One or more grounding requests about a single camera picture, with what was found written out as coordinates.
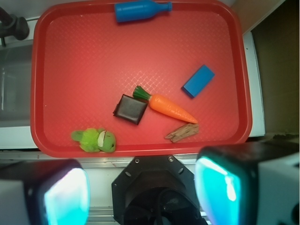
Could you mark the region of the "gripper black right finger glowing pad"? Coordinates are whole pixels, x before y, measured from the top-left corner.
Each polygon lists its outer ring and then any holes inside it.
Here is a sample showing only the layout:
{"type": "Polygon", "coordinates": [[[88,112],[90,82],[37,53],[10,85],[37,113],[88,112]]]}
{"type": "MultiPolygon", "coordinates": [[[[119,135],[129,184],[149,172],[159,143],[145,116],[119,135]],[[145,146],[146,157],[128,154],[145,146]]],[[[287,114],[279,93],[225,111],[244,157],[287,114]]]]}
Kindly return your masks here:
{"type": "Polygon", "coordinates": [[[195,190],[214,225],[297,225],[300,147],[286,141],[204,147],[195,190]]]}

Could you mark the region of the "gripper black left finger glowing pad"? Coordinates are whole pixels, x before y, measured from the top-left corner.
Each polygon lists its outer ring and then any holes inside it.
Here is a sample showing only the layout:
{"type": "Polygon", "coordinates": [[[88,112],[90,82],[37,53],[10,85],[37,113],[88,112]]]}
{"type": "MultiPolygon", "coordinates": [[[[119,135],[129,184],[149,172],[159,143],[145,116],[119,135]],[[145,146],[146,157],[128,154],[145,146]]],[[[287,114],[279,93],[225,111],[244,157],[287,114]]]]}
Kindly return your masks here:
{"type": "Polygon", "coordinates": [[[2,225],[84,225],[89,209],[89,178],[75,159],[0,168],[2,225]]]}

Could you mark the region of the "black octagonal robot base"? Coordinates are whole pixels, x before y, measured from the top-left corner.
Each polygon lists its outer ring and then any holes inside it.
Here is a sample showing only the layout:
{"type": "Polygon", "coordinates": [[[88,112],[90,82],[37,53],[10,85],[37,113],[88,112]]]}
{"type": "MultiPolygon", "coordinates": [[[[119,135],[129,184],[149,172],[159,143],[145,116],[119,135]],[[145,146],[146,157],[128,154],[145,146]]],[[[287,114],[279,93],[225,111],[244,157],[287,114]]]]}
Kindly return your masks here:
{"type": "Polygon", "coordinates": [[[194,174],[173,156],[135,157],[112,182],[121,225],[206,225],[194,174]]]}

